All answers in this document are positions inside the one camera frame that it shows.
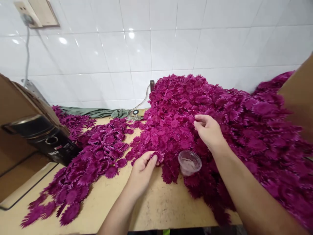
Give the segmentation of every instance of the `left hand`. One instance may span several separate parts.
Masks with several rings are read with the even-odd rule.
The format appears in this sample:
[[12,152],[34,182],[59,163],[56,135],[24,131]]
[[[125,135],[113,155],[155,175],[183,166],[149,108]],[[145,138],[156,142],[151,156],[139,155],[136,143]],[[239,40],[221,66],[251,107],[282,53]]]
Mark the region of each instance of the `left hand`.
[[131,170],[125,187],[127,187],[130,196],[134,196],[135,199],[138,199],[148,187],[153,169],[157,162],[156,155],[150,159],[153,153],[154,151],[145,152],[135,161],[133,169]]

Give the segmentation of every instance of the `table surface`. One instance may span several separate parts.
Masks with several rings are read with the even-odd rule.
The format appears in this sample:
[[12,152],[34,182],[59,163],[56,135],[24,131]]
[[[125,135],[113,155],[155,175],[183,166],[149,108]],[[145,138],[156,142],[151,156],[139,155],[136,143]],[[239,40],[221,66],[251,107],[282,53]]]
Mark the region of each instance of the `table surface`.
[[[97,124],[106,124],[108,121],[108,118],[98,119]],[[132,135],[127,134],[125,142],[130,143],[139,134],[139,129],[136,129]],[[119,175],[113,179],[102,176],[93,184],[89,196],[83,202],[80,214],[69,225],[61,227],[59,218],[56,218],[56,212],[54,212],[50,218],[38,220],[24,229],[19,226],[23,217],[28,213],[27,205],[37,199],[42,189],[52,181],[54,174],[62,167],[60,164],[56,166],[12,209],[0,211],[1,234],[95,234],[98,231],[127,182],[131,172],[130,162],[120,169]],[[181,175],[177,184],[166,184],[161,174],[161,168],[154,170],[148,190],[134,208],[130,230],[217,226],[211,209],[203,199],[194,200],[190,196]],[[237,213],[228,212],[231,215],[232,224],[242,224]]]

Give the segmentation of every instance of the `ceramic tile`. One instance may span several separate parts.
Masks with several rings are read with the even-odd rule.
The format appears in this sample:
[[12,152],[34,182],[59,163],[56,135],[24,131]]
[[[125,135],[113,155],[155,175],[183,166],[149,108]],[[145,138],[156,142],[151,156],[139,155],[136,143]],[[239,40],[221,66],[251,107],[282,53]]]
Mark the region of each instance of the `ceramic tile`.
[[262,0],[207,0],[203,28],[250,27]]
[[29,77],[49,103],[77,102],[79,98],[66,75]]
[[119,100],[118,105],[118,108],[123,109],[133,109],[137,106],[136,100]]
[[177,30],[173,69],[193,69],[200,30]]
[[[144,99],[135,100],[136,106],[139,105]],[[139,109],[145,109],[145,108],[151,108],[151,105],[148,103],[149,98],[140,106],[138,106]]]
[[116,100],[116,93],[109,73],[92,73],[91,80],[100,89],[104,100]]
[[63,12],[63,9],[60,5],[59,0],[49,0],[53,12],[60,24],[60,27],[49,27],[45,29],[39,29],[40,34],[42,35],[53,35],[53,34],[64,34],[64,33],[71,33],[71,28],[69,23],[66,19],[66,16]]
[[195,76],[201,74],[209,84],[231,89],[243,78],[246,68],[194,69],[193,73]]
[[279,74],[298,68],[299,65],[247,67],[245,76],[238,79],[235,88],[252,93],[261,82],[269,81]]
[[134,85],[134,98],[145,98],[147,87],[150,84],[150,80],[152,80],[151,72],[132,72],[131,78]]
[[100,39],[110,72],[130,71],[125,34],[102,33]]
[[134,99],[134,88],[130,72],[111,73],[117,100]]
[[248,33],[249,28],[203,29],[194,68],[234,67]]
[[89,74],[64,75],[64,79],[71,87],[78,101],[98,101],[104,100],[101,90],[101,82]]
[[7,76],[25,76],[26,49],[20,37],[0,38],[0,72]]
[[150,0],[151,30],[176,28],[178,0]]
[[[27,34],[26,26],[12,0],[0,0],[0,36],[23,36]],[[30,35],[36,35],[34,29]]]
[[291,0],[282,14],[278,25],[313,24],[313,1]]
[[157,82],[162,77],[168,77],[173,74],[173,70],[152,71],[152,80]]
[[91,0],[99,32],[121,32],[123,21],[119,0]]
[[79,108],[94,108],[94,107],[85,107],[85,102],[51,102],[50,105],[59,105],[59,106],[65,106],[65,107],[79,107]]
[[192,69],[190,69],[190,70],[173,70],[172,73],[177,75],[177,76],[183,76],[183,75],[188,76],[189,74],[193,74]]
[[19,34],[10,17],[11,9],[8,4],[8,2],[0,1],[0,36],[18,36]]
[[60,0],[73,33],[97,32],[89,0]]
[[75,34],[79,51],[84,60],[88,73],[108,72],[99,34]]
[[104,101],[104,108],[107,109],[119,109],[120,107],[120,101],[119,100],[109,100]]
[[272,35],[274,27],[253,27],[250,28],[249,34],[238,55],[235,67],[254,66],[258,61],[261,53]]
[[150,30],[149,0],[120,0],[124,30]]
[[42,38],[62,74],[87,72],[74,35],[49,35]]
[[252,26],[276,26],[290,0],[263,0]]
[[206,0],[179,0],[177,10],[177,29],[200,29]]
[[313,48],[313,25],[276,27],[256,65],[302,64]]
[[44,47],[41,39],[42,38],[40,36],[30,36],[30,61],[28,74],[30,76],[61,74],[62,72],[59,69],[58,64],[53,60],[53,56],[50,51]]
[[173,69],[175,30],[151,31],[152,70]]
[[84,101],[81,102],[82,108],[108,108],[106,101]]
[[151,70],[151,45],[150,32],[126,32],[125,33],[130,70]]

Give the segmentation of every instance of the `clear plastic cup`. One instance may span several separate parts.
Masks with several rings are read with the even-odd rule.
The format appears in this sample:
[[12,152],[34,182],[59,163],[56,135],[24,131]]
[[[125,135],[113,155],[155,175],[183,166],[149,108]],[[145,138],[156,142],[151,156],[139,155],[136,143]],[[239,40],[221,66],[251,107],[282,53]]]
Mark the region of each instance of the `clear plastic cup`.
[[178,155],[180,171],[184,176],[191,176],[198,172],[202,167],[200,157],[189,150],[181,151]]

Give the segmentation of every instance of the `pile of flowers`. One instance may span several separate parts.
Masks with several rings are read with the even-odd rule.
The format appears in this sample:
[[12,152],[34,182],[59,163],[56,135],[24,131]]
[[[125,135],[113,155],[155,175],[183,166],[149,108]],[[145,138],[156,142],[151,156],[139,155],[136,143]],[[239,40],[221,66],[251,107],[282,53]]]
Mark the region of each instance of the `pile of flowers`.
[[[162,167],[163,181],[167,184],[177,183],[179,152],[191,150],[198,154],[202,168],[185,177],[184,183],[193,198],[203,198],[220,225],[229,223],[225,209],[235,211],[235,206],[212,154],[194,129],[196,114],[208,114],[217,120],[231,149],[262,186],[304,226],[312,226],[312,164],[304,157],[312,154],[313,148],[301,139],[301,127],[285,121],[290,112],[283,107],[283,97],[277,94],[291,74],[261,83],[253,94],[210,85],[200,75],[163,77],[150,94],[151,108],[145,112],[145,124],[114,119],[83,135],[82,128],[92,127],[94,120],[83,116],[82,122],[80,117],[66,115],[54,107],[61,124],[70,129],[72,139],[83,150],[29,205],[30,212],[21,226],[48,218],[56,208],[61,225],[69,224],[78,215],[93,182],[102,175],[113,178],[127,161],[133,165],[149,150],[157,151],[157,166]],[[143,131],[133,139],[132,149],[122,158],[129,148],[123,143],[125,134],[133,133],[127,126]],[[48,195],[53,201],[46,203]]]
[[53,105],[52,109],[58,117],[60,123],[69,129],[69,138],[72,141],[77,141],[78,137],[83,133],[83,128],[91,128],[95,126],[96,119],[92,119],[88,115],[81,116],[67,114],[58,105]]
[[143,132],[130,144],[132,149],[126,159],[133,163],[146,151],[159,151],[162,177],[170,184],[176,183],[179,175],[179,152],[195,152],[202,168],[185,177],[184,183],[193,198],[204,199],[220,225],[229,223],[225,209],[235,211],[234,204],[212,154],[193,126],[196,114],[210,115],[220,124],[231,149],[263,187],[302,224],[312,225],[312,164],[304,159],[312,154],[312,146],[301,139],[301,127],[285,121],[290,111],[277,94],[291,74],[261,83],[252,95],[210,85],[202,76],[161,78],[150,94],[146,124],[137,124]]
[[[122,156],[129,145],[122,141],[125,134],[133,132],[133,129],[127,129],[125,119],[117,118],[107,125],[95,126],[78,137],[78,145],[83,150],[68,167],[60,169],[39,198],[29,204],[30,212],[21,226],[26,227],[40,218],[47,219],[57,208],[56,216],[59,217],[65,207],[60,224],[67,225],[73,221],[87,197],[90,185],[102,175],[113,178],[127,164]],[[47,203],[48,195],[52,196],[52,201]]]

